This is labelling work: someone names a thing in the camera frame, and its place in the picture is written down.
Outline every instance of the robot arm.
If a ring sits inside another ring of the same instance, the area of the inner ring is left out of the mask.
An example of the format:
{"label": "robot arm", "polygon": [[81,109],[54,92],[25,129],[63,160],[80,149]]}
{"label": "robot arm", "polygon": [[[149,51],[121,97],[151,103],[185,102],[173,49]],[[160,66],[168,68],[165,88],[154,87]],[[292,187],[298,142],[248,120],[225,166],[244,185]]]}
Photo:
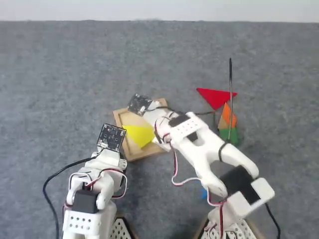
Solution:
{"label": "robot arm", "polygon": [[[134,95],[128,109],[154,125],[157,143],[166,151],[172,146],[193,166],[203,187],[227,201],[223,205],[224,228],[243,219],[274,197],[275,192],[264,178],[258,178],[256,164],[239,149],[225,143],[194,113],[166,111],[159,102]],[[234,168],[218,178],[210,169],[220,160]],[[220,227],[219,210],[208,215]]]}
{"label": "robot arm", "polygon": [[104,124],[98,140],[95,159],[88,161],[69,179],[66,197],[63,239],[107,239],[115,219],[112,198],[120,189],[127,162],[119,153],[125,130]]}

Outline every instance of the wire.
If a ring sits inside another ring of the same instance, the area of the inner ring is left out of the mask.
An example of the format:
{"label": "wire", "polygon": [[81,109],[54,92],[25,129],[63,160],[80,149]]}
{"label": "wire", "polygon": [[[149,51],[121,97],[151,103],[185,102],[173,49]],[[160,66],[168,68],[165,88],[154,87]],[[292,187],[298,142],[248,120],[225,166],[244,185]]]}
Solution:
{"label": "wire", "polygon": [[224,199],[224,200],[222,200],[222,201],[220,201],[218,203],[212,203],[211,200],[210,200],[211,196],[210,196],[209,189],[207,188],[206,191],[207,191],[207,202],[208,202],[209,205],[211,205],[213,207],[217,207],[217,206],[223,205],[224,203],[227,202],[227,198],[226,198],[226,199]]}
{"label": "wire", "polygon": [[43,195],[44,195],[44,198],[46,199],[52,213],[53,213],[53,217],[54,217],[54,222],[55,222],[55,238],[56,239],[59,239],[59,233],[60,233],[60,230],[59,230],[59,219],[58,219],[58,216],[57,216],[57,213],[56,213],[56,210],[46,192],[46,186],[48,185],[48,183],[53,179],[55,178],[56,176],[58,176],[60,173],[62,173],[63,171],[73,167],[73,166],[76,166],[78,164],[81,164],[81,163],[85,163],[85,162],[88,162],[92,159],[95,159],[97,158],[100,153],[102,153],[103,149],[96,155],[96,156],[93,156],[93,157],[89,157],[89,158],[85,158],[85,159],[82,159],[82,160],[79,160],[79,161],[76,161],[76,162],[73,162],[73,163],[70,163],[68,165],[66,165],[65,167],[61,168],[59,171],[57,171],[56,173],[52,174],[50,177],[48,177],[46,179],[46,181],[44,182],[43,184],[43,188],[42,188],[42,192],[43,192]]}
{"label": "wire", "polygon": [[98,180],[100,180],[102,178],[102,173],[105,172],[105,171],[113,171],[113,172],[117,172],[117,173],[120,173],[124,178],[125,178],[125,189],[124,189],[124,192],[123,194],[119,195],[119,196],[112,196],[113,199],[119,199],[119,198],[122,198],[124,197],[124,195],[126,194],[126,190],[128,188],[128,178],[127,176],[120,170],[118,169],[115,169],[115,168],[105,168],[105,169],[102,169],[97,177],[97,179],[93,180],[92,182],[88,183],[85,185],[85,187],[92,187]]}
{"label": "wire", "polygon": [[278,222],[276,221],[273,213],[271,212],[268,203],[265,203],[265,205],[266,205],[266,209],[267,209],[267,212],[268,212],[269,216],[271,217],[271,219],[273,220],[274,224],[276,225],[276,228],[277,228],[277,239],[280,239],[280,235],[281,235],[280,226],[279,226]]}
{"label": "wire", "polygon": [[84,177],[88,177],[90,179],[90,181],[92,181],[92,177],[90,176],[89,174],[90,172],[75,172],[75,173],[72,173],[69,177],[69,190],[71,189],[71,183],[72,183],[72,178],[75,176],[75,175],[83,175],[84,174]]}
{"label": "wire", "polygon": [[[154,109],[151,109],[151,110],[145,110],[146,112],[150,112],[150,111],[154,111],[154,110],[157,110],[157,109],[167,109],[169,111],[172,111],[172,112],[175,112],[177,114],[180,114],[180,115],[184,115],[185,112],[183,111],[176,111],[174,109],[172,109],[171,107],[168,107],[168,106],[157,106],[156,108]],[[207,111],[207,112],[194,112],[195,115],[197,116],[203,116],[203,115],[209,115],[209,114],[215,114],[216,111]]]}
{"label": "wire", "polygon": [[170,148],[172,149],[173,151],[173,154],[174,154],[174,174],[171,178],[171,182],[174,186],[177,186],[177,187],[180,187],[180,186],[183,186],[185,183],[188,183],[190,181],[200,181],[200,178],[195,178],[195,177],[192,177],[192,178],[188,178],[188,179],[185,179],[184,181],[180,182],[180,183],[176,183],[174,182],[174,178],[177,176],[177,172],[178,172],[178,163],[177,163],[177,154],[176,154],[176,151],[175,149],[173,148],[173,146],[171,144],[170,145]]}
{"label": "wire", "polygon": [[223,206],[224,204],[220,205],[219,207],[220,239],[222,239],[224,236]]}
{"label": "wire", "polygon": [[230,141],[231,128],[233,125],[233,67],[231,58],[229,58],[229,92],[230,92],[230,116],[229,116],[229,127],[228,127],[228,141]]}

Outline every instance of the orange piece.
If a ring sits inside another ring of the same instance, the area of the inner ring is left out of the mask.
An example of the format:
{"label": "orange piece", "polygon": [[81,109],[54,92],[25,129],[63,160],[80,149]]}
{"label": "orange piece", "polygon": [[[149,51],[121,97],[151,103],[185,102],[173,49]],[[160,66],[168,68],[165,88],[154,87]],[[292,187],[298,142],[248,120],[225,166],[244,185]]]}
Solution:
{"label": "orange piece", "polygon": [[[227,103],[225,103],[225,105],[224,105],[222,116],[223,116],[224,120],[226,121],[227,125],[229,125],[230,124],[230,107],[229,107],[229,105]],[[236,119],[236,116],[233,113],[233,121],[232,121],[232,124],[231,124],[232,128],[235,127],[236,122],[237,122],[237,119]]]}

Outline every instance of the wooden tray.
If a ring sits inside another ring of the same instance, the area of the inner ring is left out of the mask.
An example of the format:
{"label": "wooden tray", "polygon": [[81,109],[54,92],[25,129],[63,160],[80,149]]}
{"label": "wooden tray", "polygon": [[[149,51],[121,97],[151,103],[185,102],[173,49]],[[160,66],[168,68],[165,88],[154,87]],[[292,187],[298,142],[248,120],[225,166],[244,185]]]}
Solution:
{"label": "wooden tray", "polygon": [[[155,99],[156,101],[159,101],[162,106],[167,106],[167,102],[164,98]],[[113,111],[114,119],[116,126],[122,127],[123,125],[145,125],[147,122],[140,116],[129,112],[127,108],[119,109]],[[143,148],[140,148],[134,141],[128,137],[128,135],[125,136],[123,140],[123,149],[126,156],[126,159],[129,162],[132,162],[134,160],[145,158],[157,153],[163,153],[165,150],[160,148],[154,143],[149,143]]]}

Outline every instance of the mounting plate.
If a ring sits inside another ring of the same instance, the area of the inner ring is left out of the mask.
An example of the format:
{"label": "mounting plate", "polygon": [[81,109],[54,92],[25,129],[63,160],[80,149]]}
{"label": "mounting plate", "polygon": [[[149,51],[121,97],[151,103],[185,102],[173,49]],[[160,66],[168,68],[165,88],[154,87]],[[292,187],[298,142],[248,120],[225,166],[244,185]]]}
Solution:
{"label": "mounting plate", "polygon": [[[225,230],[223,239],[257,239],[245,220],[241,219],[237,224],[233,224]],[[210,231],[210,235],[207,232],[203,232],[200,239],[220,239],[219,231],[213,229]]]}
{"label": "mounting plate", "polygon": [[134,239],[125,218],[116,218],[112,226],[110,239]]}
{"label": "mounting plate", "polygon": [[103,124],[97,146],[119,152],[126,130],[108,123]]}

